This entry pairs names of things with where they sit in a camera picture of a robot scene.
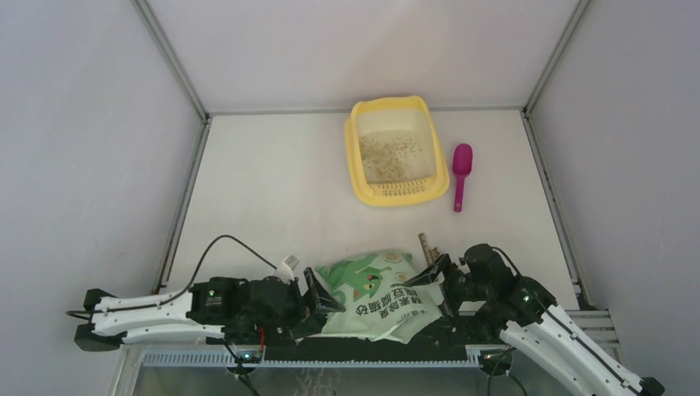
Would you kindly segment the green cat litter bag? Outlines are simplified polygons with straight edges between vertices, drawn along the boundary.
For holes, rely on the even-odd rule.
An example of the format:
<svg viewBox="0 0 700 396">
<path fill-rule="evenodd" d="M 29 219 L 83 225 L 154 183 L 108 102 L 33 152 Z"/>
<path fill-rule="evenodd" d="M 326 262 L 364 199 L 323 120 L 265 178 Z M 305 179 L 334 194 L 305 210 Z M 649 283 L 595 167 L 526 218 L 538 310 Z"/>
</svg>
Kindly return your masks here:
<svg viewBox="0 0 700 396">
<path fill-rule="evenodd" d="M 404 284 L 417 275 L 412 261 L 408 252 L 385 250 L 317 266 L 315 274 L 344 307 L 328 315 L 320 335 L 407 344 L 439 320 L 433 297 Z"/>
</svg>

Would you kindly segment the pink plastic litter scoop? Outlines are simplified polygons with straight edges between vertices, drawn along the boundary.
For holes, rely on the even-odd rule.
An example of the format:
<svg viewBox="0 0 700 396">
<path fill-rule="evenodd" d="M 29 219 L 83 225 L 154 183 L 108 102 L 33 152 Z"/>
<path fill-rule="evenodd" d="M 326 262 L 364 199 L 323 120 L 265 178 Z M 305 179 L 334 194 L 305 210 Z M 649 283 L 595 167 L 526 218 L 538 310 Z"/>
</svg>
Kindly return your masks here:
<svg viewBox="0 0 700 396">
<path fill-rule="evenodd" d="M 471 174 L 473 148 L 469 144 L 458 144 L 452 156 L 452 173 L 456 179 L 453 210 L 462 212 L 465 183 Z"/>
</svg>

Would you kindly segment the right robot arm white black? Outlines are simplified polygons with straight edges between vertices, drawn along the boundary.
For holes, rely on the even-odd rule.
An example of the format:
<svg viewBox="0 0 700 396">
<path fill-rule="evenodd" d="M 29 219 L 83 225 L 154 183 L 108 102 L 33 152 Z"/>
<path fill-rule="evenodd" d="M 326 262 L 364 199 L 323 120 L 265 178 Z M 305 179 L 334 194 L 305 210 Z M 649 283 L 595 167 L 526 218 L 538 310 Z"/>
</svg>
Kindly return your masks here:
<svg viewBox="0 0 700 396">
<path fill-rule="evenodd" d="M 524 276 L 499 247 L 469 247 L 458 263 L 447 254 L 407 280 L 429 285 L 439 276 L 441 309 L 459 334 L 458 311 L 479 302 L 475 331 L 488 343 L 503 341 L 537 363 L 573 395 L 661 395 L 654 377 L 641 377 L 612 358 L 540 282 Z"/>
</svg>

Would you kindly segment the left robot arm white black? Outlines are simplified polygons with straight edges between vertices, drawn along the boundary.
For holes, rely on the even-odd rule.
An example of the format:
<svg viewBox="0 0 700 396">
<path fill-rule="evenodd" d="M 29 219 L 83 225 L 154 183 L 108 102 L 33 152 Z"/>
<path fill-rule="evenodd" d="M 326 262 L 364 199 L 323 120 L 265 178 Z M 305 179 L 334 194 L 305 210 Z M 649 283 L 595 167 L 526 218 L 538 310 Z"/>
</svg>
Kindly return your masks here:
<svg viewBox="0 0 700 396">
<path fill-rule="evenodd" d="M 177 293 L 119 298 L 101 289 L 85 295 L 84 319 L 74 343 L 83 351 L 114 351 L 123 345 L 170 342 L 286 346 L 320 334 L 344 304 L 310 268 L 305 291 L 291 268 L 280 266 L 260 280 L 212 277 Z"/>
</svg>

